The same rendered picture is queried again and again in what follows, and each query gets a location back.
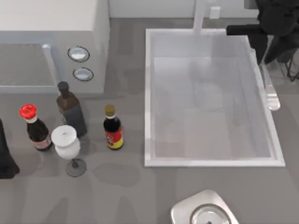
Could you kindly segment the white wall socket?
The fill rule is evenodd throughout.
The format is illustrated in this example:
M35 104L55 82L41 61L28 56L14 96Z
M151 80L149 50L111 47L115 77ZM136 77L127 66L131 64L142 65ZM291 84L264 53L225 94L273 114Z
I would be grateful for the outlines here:
M220 18L220 11L221 11L221 7L219 7L219 6L212 6L210 8L209 18L210 19L219 19Z

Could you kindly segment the gold capped dark sauce bottle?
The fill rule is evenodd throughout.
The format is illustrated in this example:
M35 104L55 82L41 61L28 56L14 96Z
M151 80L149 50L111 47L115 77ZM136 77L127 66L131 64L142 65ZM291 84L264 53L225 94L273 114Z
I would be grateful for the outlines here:
M105 106L105 120L103 122L107 146L111 150L120 149L123 144L123 131L120 119L116 116L113 105Z

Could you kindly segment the small round microwave knob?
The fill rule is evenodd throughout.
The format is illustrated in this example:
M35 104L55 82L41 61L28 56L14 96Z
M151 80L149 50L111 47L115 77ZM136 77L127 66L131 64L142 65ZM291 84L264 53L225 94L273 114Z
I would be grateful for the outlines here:
M86 67L81 67L73 71L73 76L80 82L88 82L93 79L93 72Z

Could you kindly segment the white goblet with grey foot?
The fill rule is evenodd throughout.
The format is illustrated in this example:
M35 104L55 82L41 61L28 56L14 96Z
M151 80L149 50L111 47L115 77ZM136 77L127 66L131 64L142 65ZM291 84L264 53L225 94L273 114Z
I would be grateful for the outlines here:
M78 158L81 143L75 128L69 125L56 127L51 133L51 140L59 157L69 161L66 173L71 177L79 177L86 171L86 163Z

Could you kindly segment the tall white tap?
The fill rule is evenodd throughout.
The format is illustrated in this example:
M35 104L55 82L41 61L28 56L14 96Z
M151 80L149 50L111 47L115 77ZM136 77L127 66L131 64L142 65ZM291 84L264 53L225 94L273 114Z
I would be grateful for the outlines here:
M208 9L212 6L219 6L219 0L194 0L194 21L193 21L193 32L196 35L200 35L205 16L206 3Z

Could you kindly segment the pale microwave oven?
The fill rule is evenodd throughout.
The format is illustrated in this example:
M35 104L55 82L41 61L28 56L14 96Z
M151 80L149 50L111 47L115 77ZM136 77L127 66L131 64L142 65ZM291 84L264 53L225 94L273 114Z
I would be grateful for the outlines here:
M110 37L107 0L0 0L0 44L48 44L59 82L76 94L104 91ZM78 63L67 51L86 48L90 57ZM75 69L89 68L94 77L80 82Z

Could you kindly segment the grey microwave door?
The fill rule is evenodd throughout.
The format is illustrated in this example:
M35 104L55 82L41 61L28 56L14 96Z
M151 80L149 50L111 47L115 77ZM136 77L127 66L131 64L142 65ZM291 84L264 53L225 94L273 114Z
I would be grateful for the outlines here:
M42 44L0 44L0 94L58 93Z

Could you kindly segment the large round microwave knob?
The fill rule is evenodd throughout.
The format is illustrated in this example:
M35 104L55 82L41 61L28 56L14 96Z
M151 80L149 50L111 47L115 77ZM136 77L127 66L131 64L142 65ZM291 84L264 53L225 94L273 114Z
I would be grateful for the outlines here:
M90 53L89 51L82 46L71 47L67 51L68 57L78 63L85 62L89 59Z

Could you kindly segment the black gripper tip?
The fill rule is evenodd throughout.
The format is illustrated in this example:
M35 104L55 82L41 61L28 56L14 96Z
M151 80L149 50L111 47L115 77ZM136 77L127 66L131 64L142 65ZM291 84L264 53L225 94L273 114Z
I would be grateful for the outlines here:
M0 180L13 179L19 172L20 168L10 154L3 122L0 119Z

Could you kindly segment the black capped olive bottle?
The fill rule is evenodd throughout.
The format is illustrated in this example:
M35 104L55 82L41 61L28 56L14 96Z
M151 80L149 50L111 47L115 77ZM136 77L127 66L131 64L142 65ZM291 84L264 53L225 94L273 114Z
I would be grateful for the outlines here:
M61 81L57 85L60 95L56 99L60 115L65 125L72 126L77 137L82 138L87 134L83 111L78 98L70 91L69 85Z

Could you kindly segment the red capped dark bottle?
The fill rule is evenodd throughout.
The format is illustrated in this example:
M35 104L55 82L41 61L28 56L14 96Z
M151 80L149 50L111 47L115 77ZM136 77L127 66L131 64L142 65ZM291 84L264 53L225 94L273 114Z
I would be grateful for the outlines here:
M33 147L38 151L47 151L52 146L50 132L45 123L37 116L34 104L25 104L19 109L19 115L27 122L27 133Z

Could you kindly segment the white sink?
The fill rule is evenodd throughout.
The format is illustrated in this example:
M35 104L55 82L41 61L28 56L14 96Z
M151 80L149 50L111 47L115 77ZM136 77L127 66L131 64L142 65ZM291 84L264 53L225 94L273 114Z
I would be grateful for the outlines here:
M284 167L264 71L245 36L147 29L144 165Z

